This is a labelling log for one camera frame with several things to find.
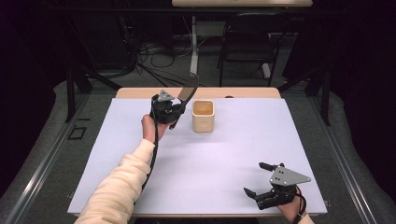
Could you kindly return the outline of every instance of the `chair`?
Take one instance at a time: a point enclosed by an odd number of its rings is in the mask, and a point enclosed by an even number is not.
[[[276,67],[276,58],[280,42],[290,28],[290,21],[281,14],[243,12],[231,16],[225,22],[222,44],[219,54],[219,86],[222,86],[224,62],[227,63],[271,63],[271,86]]]

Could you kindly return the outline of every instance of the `gray carpet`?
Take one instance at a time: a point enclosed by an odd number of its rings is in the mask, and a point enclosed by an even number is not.
[[[280,76],[283,67],[289,56],[293,37],[284,41],[280,52],[279,63],[277,65],[273,86],[280,86],[284,79]],[[200,47],[200,60],[198,74],[201,84],[205,86],[217,86],[219,70],[216,68],[219,45],[216,40],[208,39]],[[190,71],[190,55],[176,57],[173,64],[166,68],[156,68],[179,77],[186,76]],[[153,58],[156,65],[167,65],[172,62],[166,54],[156,54]],[[153,67],[149,57],[144,62],[146,66]],[[241,65],[228,65],[226,73],[229,76],[233,72],[247,72],[253,76],[258,74],[253,72],[251,67]],[[124,77],[112,79],[125,87],[149,87],[161,86],[162,84],[149,75],[141,72],[139,68],[132,74]],[[226,80],[226,86],[252,86],[266,85],[265,81],[235,81]],[[44,184],[28,204],[25,212],[19,219],[21,223],[73,223],[75,217],[66,213],[71,199],[67,196],[76,189],[78,181],[82,175],[85,163],[90,155],[92,145],[98,134],[102,121],[111,99],[115,96],[106,85],[92,79],[94,91],[89,96],[78,93],[80,101],[84,101],[77,117],[70,124],[75,131],[71,130],[65,135],[64,141],[59,145],[59,154],[55,155],[54,163],[50,166],[50,171],[44,176]],[[318,181],[323,199],[329,201],[329,213],[313,217],[316,223],[365,223],[354,204],[350,189],[340,173],[337,163],[334,161],[332,145],[328,135],[322,126],[322,121],[318,118],[318,109],[313,102],[315,98],[306,98],[303,90],[306,83],[300,83],[290,90],[282,93],[282,97],[287,100],[297,131],[301,137],[306,155],[310,161],[315,177]],[[9,214],[15,211],[14,206],[22,196],[23,190],[28,185],[30,179],[35,174],[40,162],[52,150],[57,141],[58,134],[64,126],[66,118],[65,84],[61,84],[56,89],[57,103],[52,111],[46,127],[43,129],[32,153],[22,167],[19,175],[7,193],[0,200],[0,223],[5,223]],[[334,137],[347,159],[348,165],[356,176],[357,182],[365,195],[365,199],[372,209],[376,223],[394,223],[396,220],[396,207],[388,195],[385,194],[374,182],[370,172],[361,162],[353,144],[350,140],[350,133],[347,120],[343,112],[342,101],[331,95],[330,123]],[[79,135],[85,130],[82,139]],[[283,217],[260,218],[260,223],[288,223]]]

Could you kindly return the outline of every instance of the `white tabletop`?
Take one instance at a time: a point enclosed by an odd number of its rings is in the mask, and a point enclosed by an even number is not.
[[[310,214],[327,213],[283,99],[211,99],[215,103],[213,133],[192,130],[191,105],[176,128],[159,145],[151,178],[138,199],[135,217],[261,217],[280,215],[260,210],[244,188],[269,191],[272,172],[259,162],[285,163],[312,178],[299,185]],[[68,209],[79,214],[96,186],[141,139],[140,120],[149,99],[113,99],[93,146],[83,177]]]
[[[174,7],[311,7],[311,0],[173,0]]]

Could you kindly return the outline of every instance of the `human hand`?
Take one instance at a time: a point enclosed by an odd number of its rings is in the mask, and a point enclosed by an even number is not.
[[[172,123],[162,124],[158,123],[158,141],[163,138],[163,134],[165,130],[171,125]],[[150,142],[155,142],[155,124],[154,120],[147,114],[142,118],[142,128],[143,128],[143,138],[149,140]]]
[[[303,195],[299,188],[297,188],[297,193]],[[283,216],[292,223],[294,219],[298,216],[301,208],[304,206],[303,203],[304,202],[301,200],[300,197],[294,196],[294,199],[291,203],[278,205],[277,208],[282,212]]]

